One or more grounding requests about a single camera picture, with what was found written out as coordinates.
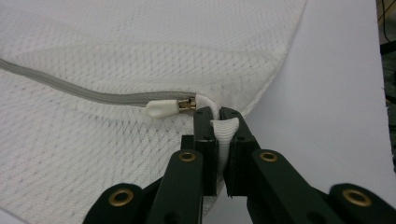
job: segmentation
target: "screw hole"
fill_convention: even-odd
[[[357,206],[368,207],[372,204],[371,199],[367,195],[355,189],[344,189],[343,196],[350,203]]]
[[[114,199],[116,201],[124,201],[127,198],[128,198],[128,194],[125,192],[121,192],[121,193],[117,194],[116,197],[114,197]]]
[[[124,206],[134,198],[134,193],[130,189],[117,189],[108,198],[108,202],[115,206]]]
[[[326,219],[324,218],[324,216],[316,212],[309,212],[306,214],[306,217],[308,218],[309,221],[311,221],[314,224],[326,223]]]
[[[180,222],[180,213],[179,212],[169,212],[165,215],[164,219],[166,224],[178,224]]]
[[[264,161],[277,161],[277,155],[272,152],[263,152],[260,154],[260,158]]]
[[[178,155],[178,158],[181,161],[193,161],[193,160],[195,160],[195,154],[190,153],[190,152],[183,152],[183,153],[180,153],[180,155]]]

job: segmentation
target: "zipper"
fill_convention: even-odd
[[[30,68],[22,67],[14,63],[8,63],[0,59],[0,68],[23,77],[28,77],[42,84],[51,86],[53,89],[75,95],[86,100],[108,105],[131,105],[145,107],[149,116],[160,119],[180,112],[194,111],[197,103],[195,93],[182,91],[160,91],[134,94],[110,94],[98,91],[90,91],[70,82],[53,77]],[[215,103],[204,96],[198,96],[198,100],[213,107]]]

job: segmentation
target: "white fabric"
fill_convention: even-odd
[[[0,58],[92,91],[194,92],[246,114],[304,2],[0,0]],[[0,206],[31,223],[80,223],[112,185],[145,187],[192,133],[186,114],[150,119],[3,70],[0,80]]]
[[[213,132],[219,142],[218,175],[222,176],[227,165],[231,140],[239,129],[239,119],[211,120],[210,124],[213,126]]]

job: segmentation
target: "zipper teeth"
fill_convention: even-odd
[[[8,63],[2,59],[0,59],[0,68],[13,74],[28,77],[42,84],[51,86],[53,89],[56,89],[58,91],[63,91],[77,97],[101,104],[145,106],[149,101],[152,100],[182,100],[195,96],[194,93],[182,91],[159,91],[134,94],[101,93],[98,91],[87,90],[85,88],[61,80],[57,77],[53,77],[43,72],[39,72],[26,67],[21,67],[14,63]]]

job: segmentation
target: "zipper pull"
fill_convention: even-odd
[[[196,109],[195,98],[191,97],[187,100],[161,100],[150,101],[146,105],[146,113],[154,118],[161,119],[171,115],[178,114],[182,111],[193,111]]]

